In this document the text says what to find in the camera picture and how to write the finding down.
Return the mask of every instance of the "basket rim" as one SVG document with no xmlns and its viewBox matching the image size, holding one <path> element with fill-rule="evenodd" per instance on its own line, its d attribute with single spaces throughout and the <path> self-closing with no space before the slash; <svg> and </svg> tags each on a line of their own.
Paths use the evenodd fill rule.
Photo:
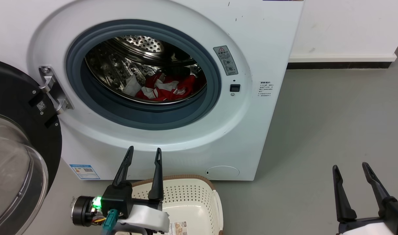
<svg viewBox="0 0 398 235">
<path fill-rule="evenodd" d="M 212 190 L 216 190 L 215 186 L 212 184 L 212 182 L 210 180 L 208 180 L 207 178 L 205 178 L 203 176 L 199 176 L 199 175 L 175 175 L 175 176 L 163 177 L 163 180 L 184 180 L 184 179 L 202 180 L 205 183 L 207 183 Z M 134 182 L 134 183 L 132 183 L 132 187 L 144 185 L 147 183 L 152 183 L 152 180 L 153 179 L 148 179 L 148 180 L 141 180 L 141 181 Z"/>
</svg>

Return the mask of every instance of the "qr code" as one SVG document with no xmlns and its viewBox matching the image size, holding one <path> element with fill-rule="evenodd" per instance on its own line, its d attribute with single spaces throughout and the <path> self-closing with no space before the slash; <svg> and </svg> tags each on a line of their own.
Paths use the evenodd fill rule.
<svg viewBox="0 0 398 235">
<path fill-rule="evenodd" d="M 46 105 L 43 101 L 39 102 L 36 106 L 38 107 L 39 111 L 41 111 L 41 112 L 42 112 L 42 110 L 44 110 L 46 108 Z"/>
</svg>

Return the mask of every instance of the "white wall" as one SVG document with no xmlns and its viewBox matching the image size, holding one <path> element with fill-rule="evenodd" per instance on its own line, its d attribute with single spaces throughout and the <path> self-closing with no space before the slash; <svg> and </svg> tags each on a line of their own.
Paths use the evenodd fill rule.
<svg viewBox="0 0 398 235">
<path fill-rule="evenodd" d="M 305 0 L 290 62 L 394 61 L 398 0 Z"/>
</svg>

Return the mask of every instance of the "sticker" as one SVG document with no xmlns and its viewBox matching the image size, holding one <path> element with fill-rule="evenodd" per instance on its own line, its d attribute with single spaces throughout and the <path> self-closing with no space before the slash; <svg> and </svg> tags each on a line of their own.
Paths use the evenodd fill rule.
<svg viewBox="0 0 398 235">
<path fill-rule="evenodd" d="M 97 179 L 100 179 L 100 177 L 93 170 L 93 167 L 91 167 L 91 165 L 74 165 L 74 164 L 70 164 L 70 167 L 74 170 L 74 172 L 82 180 L 97 180 Z"/>
<path fill-rule="evenodd" d="M 188 235 L 187 222 L 170 223 L 169 231 L 165 235 Z"/>
<path fill-rule="evenodd" d="M 42 112 L 42 110 L 44 110 L 46 108 L 46 105 L 43 101 L 39 102 L 36 106 L 38 107 L 39 111 L 41 111 L 41 112 Z"/>
<path fill-rule="evenodd" d="M 274 85 L 272 82 L 260 81 L 257 96 L 270 97 L 273 92 Z"/>
<path fill-rule="evenodd" d="M 214 51 L 218 55 L 218 58 L 221 61 L 222 66 L 224 67 L 226 76 L 238 74 L 235 61 L 233 61 L 233 58 L 227 46 L 214 47 Z"/>
</svg>

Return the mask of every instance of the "gray floor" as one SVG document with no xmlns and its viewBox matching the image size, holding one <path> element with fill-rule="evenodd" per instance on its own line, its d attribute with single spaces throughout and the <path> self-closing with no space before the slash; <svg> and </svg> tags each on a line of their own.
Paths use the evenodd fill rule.
<svg viewBox="0 0 398 235">
<path fill-rule="evenodd" d="M 287 71 L 255 181 L 215 182 L 225 234 L 335 234 L 334 164 L 358 216 L 376 216 L 362 162 L 398 199 L 398 58 L 387 70 Z M 77 180 L 61 162 L 25 234 L 98 234 L 72 225 L 70 202 L 108 183 Z"/>
</svg>

